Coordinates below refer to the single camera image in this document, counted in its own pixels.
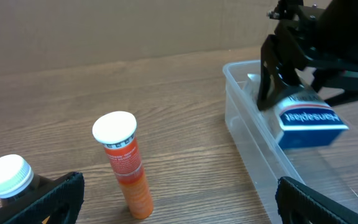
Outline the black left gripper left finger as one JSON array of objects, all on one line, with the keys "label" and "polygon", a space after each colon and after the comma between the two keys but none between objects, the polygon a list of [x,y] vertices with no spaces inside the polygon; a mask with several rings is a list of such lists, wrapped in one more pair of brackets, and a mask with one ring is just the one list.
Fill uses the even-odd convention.
[{"label": "black left gripper left finger", "polygon": [[69,172],[55,180],[36,174],[24,190],[1,200],[0,224],[74,224],[84,192],[81,172]]}]

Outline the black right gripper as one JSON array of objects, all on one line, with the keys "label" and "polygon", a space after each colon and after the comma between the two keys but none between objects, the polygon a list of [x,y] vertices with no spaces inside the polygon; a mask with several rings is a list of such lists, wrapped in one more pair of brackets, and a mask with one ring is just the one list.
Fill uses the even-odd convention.
[{"label": "black right gripper", "polygon": [[295,68],[319,68],[311,83],[317,93],[323,87],[343,90],[324,100],[329,106],[358,101],[358,0],[332,0],[324,9],[279,1],[267,15],[278,24],[261,48],[260,111],[304,90]]}]

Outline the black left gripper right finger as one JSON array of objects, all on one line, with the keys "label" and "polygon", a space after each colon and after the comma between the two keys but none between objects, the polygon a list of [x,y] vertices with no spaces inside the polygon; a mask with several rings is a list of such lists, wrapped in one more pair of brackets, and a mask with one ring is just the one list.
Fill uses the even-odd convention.
[{"label": "black left gripper right finger", "polygon": [[288,176],[278,179],[275,200],[283,224],[358,224],[358,213]]}]

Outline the white blue Hansaplast box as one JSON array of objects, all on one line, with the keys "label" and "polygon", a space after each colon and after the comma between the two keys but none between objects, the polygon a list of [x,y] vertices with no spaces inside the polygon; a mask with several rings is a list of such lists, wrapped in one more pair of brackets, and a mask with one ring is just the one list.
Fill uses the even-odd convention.
[{"label": "white blue Hansaplast box", "polygon": [[281,149],[328,146],[349,127],[309,88],[256,111]]}]

